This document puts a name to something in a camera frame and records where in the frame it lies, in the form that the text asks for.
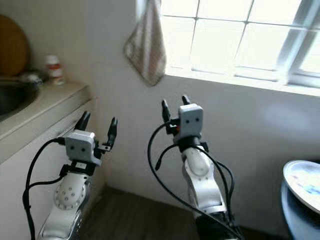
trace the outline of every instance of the blue table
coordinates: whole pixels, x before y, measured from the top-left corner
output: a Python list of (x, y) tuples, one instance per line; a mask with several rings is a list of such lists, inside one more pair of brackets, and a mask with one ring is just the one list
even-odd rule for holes
[(285, 181), (281, 185), (281, 204), (293, 239), (320, 240), (320, 214), (301, 203)]

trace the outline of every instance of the window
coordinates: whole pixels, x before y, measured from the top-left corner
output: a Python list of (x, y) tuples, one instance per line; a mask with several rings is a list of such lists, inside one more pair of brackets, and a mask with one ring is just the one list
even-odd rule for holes
[(167, 67), (320, 87), (320, 0), (162, 0)]

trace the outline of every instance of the dish towel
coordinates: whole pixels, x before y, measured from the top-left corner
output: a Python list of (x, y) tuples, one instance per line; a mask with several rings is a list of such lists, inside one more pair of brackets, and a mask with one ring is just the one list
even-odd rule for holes
[(152, 86), (165, 74), (167, 58), (159, 0), (148, 1), (144, 15), (124, 45), (124, 54), (140, 76)]

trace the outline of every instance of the kitchen counter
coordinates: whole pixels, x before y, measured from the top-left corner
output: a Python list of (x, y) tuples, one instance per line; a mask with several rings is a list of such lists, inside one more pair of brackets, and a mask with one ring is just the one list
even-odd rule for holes
[(83, 83), (54, 85), (49, 81), (39, 86), (30, 105), (0, 122), (0, 164), (90, 99)]

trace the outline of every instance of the white plate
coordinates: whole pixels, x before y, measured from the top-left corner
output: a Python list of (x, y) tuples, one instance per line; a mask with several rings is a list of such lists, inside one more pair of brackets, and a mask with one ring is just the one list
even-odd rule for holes
[(308, 208), (320, 214), (320, 164), (294, 160), (283, 167), (291, 192)]

